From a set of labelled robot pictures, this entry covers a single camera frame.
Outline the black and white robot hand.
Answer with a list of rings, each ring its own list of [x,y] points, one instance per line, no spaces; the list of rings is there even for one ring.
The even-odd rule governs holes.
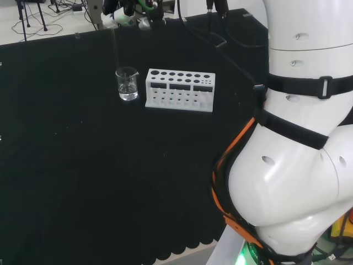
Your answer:
[[[103,1],[101,21],[104,28],[138,26],[141,30],[166,25],[163,1]]]

